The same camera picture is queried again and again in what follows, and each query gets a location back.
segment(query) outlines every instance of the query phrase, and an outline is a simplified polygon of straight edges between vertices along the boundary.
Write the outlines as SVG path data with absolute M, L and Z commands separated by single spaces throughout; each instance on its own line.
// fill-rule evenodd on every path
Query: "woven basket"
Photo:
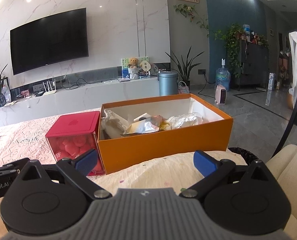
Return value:
M 178 83 L 178 93 L 179 94 L 189 94 L 189 88 L 188 86 L 185 84 L 184 81 L 180 81 Z

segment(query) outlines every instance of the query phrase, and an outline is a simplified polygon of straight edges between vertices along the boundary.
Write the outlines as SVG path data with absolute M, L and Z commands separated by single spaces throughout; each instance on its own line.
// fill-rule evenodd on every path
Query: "teddy bear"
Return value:
M 130 58 L 128 67 L 129 68 L 136 68 L 139 60 L 135 57 Z

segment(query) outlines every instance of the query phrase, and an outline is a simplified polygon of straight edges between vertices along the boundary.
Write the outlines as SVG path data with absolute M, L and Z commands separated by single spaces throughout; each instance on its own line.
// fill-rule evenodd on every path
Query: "gift box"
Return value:
M 101 117 L 105 117 L 105 109 L 126 120 L 133 120 L 143 113 L 166 119 L 188 113 L 199 113 L 203 117 L 202 124 L 194 126 L 114 139 L 106 138 L 101 119 L 97 143 L 106 174 L 177 153 L 225 151 L 233 125 L 232 117 L 192 94 L 103 104 Z
M 97 146 L 100 112 L 86 112 L 60 116 L 45 137 L 56 161 L 75 159 L 90 149 L 98 152 L 97 165 L 89 176 L 103 175 L 104 169 Z

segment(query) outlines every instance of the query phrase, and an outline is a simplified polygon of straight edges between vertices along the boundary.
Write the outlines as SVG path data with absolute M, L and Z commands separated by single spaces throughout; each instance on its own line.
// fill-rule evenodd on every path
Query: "bottle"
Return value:
M 252 34 L 250 35 L 250 41 L 251 41 L 252 43 L 254 43 L 254 32 L 252 32 Z
M 247 24 L 244 24 L 243 29 L 244 29 L 247 41 L 250 42 L 250 26 Z
M 229 83 L 231 81 L 231 74 L 225 67 L 225 59 L 222 58 L 222 67 L 216 70 L 215 88 L 218 85 L 225 87 L 226 91 L 229 91 Z

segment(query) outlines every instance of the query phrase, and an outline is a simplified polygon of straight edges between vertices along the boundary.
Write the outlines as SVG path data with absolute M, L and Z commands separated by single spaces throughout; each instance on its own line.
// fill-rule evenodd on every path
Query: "potted plant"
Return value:
M 228 59 L 227 68 L 230 73 L 236 77 L 239 77 L 241 69 L 238 54 L 240 52 L 239 40 L 243 33 L 244 30 L 239 24 L 232 24 L 231 27 L 224 32 L 222 30 L 214 32 L 215 40 L 220 39 L 225 41 L 226 57 Z
M 1 77 L 2 73 L 3 73 L 3 70 L 0 73 L 0 106 L 4 106 L 6 104 L 6 102 L 7 102 L 6 98 L 5 98 L 5 95 L 3 95 L 3 93 L 2 93 L 2 89 L 3 89 L 3 85 L 4 85 L 4 79 L 5 79 L 5 76 L 3 76 L 3 78 Z
M 188 53 L 187 53 L 187 56 L 186 56 L 186 62 L 184 62 L 184 60 L 183 60 L 183 56 L 181 56 L 181 58 L 182 58 L 182 63 L 179 62 L 178 58 L 176 57 L 176 55 L 174 54 L 174 52 L 173 52 L 172 50 L 170 51 L 170 54 L 171 54 L 171 55 L 172 55 L 172 54 L 174 55 L 174 57 L 176 58 L 176 61 L 174 60 L 174 58 L 173 58 L 171 55 L 169 55 L 169 54 L 167 54 L 167 53 L 165 52 L 165 53 L 170 57 L 170 59 L 177 65 L 178 70 L 176 70 L 176 69 L 175 69 L 175 70 L 180 74 L 182 80 L 185 82 L 185 84 L 186 84 L 188 87 L 190 87 L 189 76 L 190 76 L 191 70 L 192 70 L 194 67 L 196 67 L 196 66 L 198 66 L 198 65 L 201 64 L 201 63 L 193 64 L 193 60 L 194 60 L 195 58 L 197 58 L 198 56 L 200 56 L 202 53 L 204 53 L 204 51 L 203 51 L 203 52 L 199 53 L 198 55 L 196 55 L 195 57 L 193 57 L 193 58 L 191 58 L 190 60 L 188 60 L 189 54 L 190 54 L 190 52 L 191 52 L 191 48 L 192 48 L 192 46 L 191 46 L 190 49 L 188 50 Z

